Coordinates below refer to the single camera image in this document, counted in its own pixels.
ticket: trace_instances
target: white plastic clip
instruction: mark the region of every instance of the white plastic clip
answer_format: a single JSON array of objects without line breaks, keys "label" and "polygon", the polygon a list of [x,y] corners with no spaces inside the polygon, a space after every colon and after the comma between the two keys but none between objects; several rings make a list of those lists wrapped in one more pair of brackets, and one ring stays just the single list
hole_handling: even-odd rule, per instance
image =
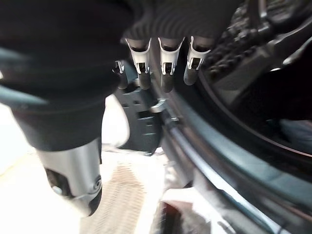
[{"label": "white plastic clip", "polygon": [[192,69],[192,64],[193,64],[194,59],[200,59],[199,64],[196,67],[196,70],[198,70],[200,68],[200,66],[202,65],[206,55],[210,52],[210,50],[207,50],[204,52],[196,51],[193,47],[193,41],[194,41],[194,37],[191,36],[190,49],[189,49],[189,53],[187,55],[187,68]]},{"label": "white plastic clip", "polygon": [[[130,44],[128,43],[127,39],[126,42],[128,43],[128,46],[130,48],[131,54],[132,54],[132,58],[133,58],[133,62],[135,64],[136,67],[136,71],[138,74],[141,74],[141,72],[145,72],[145,73],[149,73],[150,68],[149,68],[149,62],[150,62],[150,47],[151,47],[151,40],[148,42],[148,47],[145,51],[143,52],[138,52],[138,51],[134,51]],[[145,65],[145,71],[141,71],[139,64],[140,63],[144,63]]]},{"label": "white plastic clip", "polygon": [[173,75],[175,72],[175,68],[176,68],[176,62],[177,62],[177,59],[179,57],[179,51],[180,51],[182,42],[184,41],[184,38],[181,41],[179,47],[174,51],[167,51],[164,48],[162,48],[160,38],[158,38],[158,40],[159,40],[159,45],[160,45],[160,49],[161,49],[161,51],[160,51],[161,71],[165,75],[166,74],[166,69],[165,69],[166,63],[171,63],[172,65],[171,65],[170,75]]}]

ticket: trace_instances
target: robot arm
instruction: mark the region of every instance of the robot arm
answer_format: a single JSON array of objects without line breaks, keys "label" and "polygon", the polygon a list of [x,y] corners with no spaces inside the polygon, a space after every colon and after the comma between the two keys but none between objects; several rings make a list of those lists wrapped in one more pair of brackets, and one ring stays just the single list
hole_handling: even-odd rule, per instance
[{"label": "robot arm", "polygon": [[[112,73],[114,62],[131,52],[139,82],[148,89],[149,43],[150,38],[158,38],[161,87],[170,92],[182,42],[191,39],[184,80],[192,85],[242,2],[0,3],[0,101],[11,107],[28,142],[38,150],[57,194],[84,215],[98,207],[105,98],[119,83]],[[256,15],[250,17],[251,26],[261,40],[271,36],[272,28],[265,30],[267,22],[278,33],[291,30],[281,18],[267,20],[265,1],[249,2],[249,12]],[[311,1],[293,2],[292,9],[302,14],[291,14],[302,22]],[[122,38],[127,45],[120,44]]]}]

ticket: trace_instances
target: beige floor mat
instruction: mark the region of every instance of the beige floor mat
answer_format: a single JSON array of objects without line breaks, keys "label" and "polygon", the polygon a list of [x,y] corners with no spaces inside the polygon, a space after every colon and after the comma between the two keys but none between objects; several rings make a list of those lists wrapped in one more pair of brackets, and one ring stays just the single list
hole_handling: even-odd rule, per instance
[{"label": "beige floor mat", "polygon": [[148,234],[164,186],[164,168],[154,157],[106,153],[102,200],[80,223],[81,234]]}]

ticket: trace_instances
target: robotic hand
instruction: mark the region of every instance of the robotic hand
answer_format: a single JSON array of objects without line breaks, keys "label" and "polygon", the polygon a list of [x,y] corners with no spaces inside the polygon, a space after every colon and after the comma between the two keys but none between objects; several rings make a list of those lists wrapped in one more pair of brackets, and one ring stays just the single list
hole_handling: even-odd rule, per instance
[{"label": "robotic hand", "polygon": [[[312,8],[309,0],[293,0],[286,15],[274,18],[267,15],[266,1],[247,2],[248,26],[253,29],[249,32],[256,34],[257,42],[268,41],[274,33],[293,30]],[[289,1],[274,2],[281,5]],[[192,85],[210,52],[227,39],[224,32],[234,13],[240,19],[242,13],[237,9],[242,3],[242,0],[0,3],[0,101],[11,107],[27,140],[38,150],[49,183],[57,194],[84,215],[91,215],[98,207],[105,98],[119,83],[111,72],[112,64],[117,61],[119,72],[122,71],[118,61],[131,52],[141,88],[148,89],[151,38],[158,38],[161,88],[170,92],[181,45],[189,40],[184,81]],[[227,34],[235,34],[233,31],[235,27]]]}]

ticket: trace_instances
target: metal bracket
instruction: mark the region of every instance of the metal bracket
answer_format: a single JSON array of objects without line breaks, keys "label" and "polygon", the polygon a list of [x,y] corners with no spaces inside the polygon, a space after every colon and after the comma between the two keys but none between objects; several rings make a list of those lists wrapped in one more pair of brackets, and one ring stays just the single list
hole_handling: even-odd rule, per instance
[{"label": "metal bracket", "polygon": [[130,128],[129,139],[120,148],[152,155],[162,138],[160,116],[151,109],[157,100],[151,91],[138,87],[136,79],[128,87],[125,90],[117,89],[114,93],[123,107]]}]

